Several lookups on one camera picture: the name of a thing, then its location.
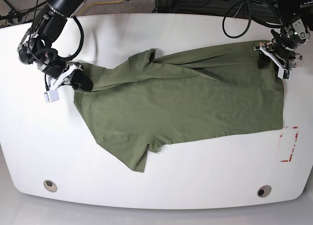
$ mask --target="t-shirt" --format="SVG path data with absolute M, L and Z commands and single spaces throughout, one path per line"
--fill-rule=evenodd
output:
M 164 144 L 281 129 L 283 83 L 272 62 L 258 68 L 258 43 L 157 59 L 150 49 L 115 69 L 83 64 L 94 87 L 74 103 L 96 142 L 139 172 Z

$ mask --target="table surface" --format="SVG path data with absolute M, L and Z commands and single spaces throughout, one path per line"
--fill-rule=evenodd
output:
M 222 18 L 214 16 L 121 14 L 79 20 L 85 43 L 75 60 L 107 68 L 150 48 L 157 49 L 158 57 L 271 39 L 270 30 L 255 23 L 243 37 L 229 39 L 223 34 Z M 304 60 L 292 79 L 284 81 L 284 125 L 288 128 L 165 145 L 157 154 L 148 153 L 145 172 L 138 173 L 96 144 L 73 104 L 71 87 L 59 89 L 59 101 L 45 103 L 44 74 L 18 60 L 17 46 L 28 27 L 0 30 L 0 143 L 13 183 L 22 193 L 151 209 L 236 207 L 301 195 L 313 165 L 313 43 L 299 48 Z M 246 20 L 226 21 L 231 35 L 245 27 Z M 78 44 L 79 30 L 69 20 L 53 46 L 67 56 Z M 47 191 L 44 180 L 56 183 L 57 192 Z M 257 191 L 264 185 L 270 185 L 272 192 L 259 198 Z

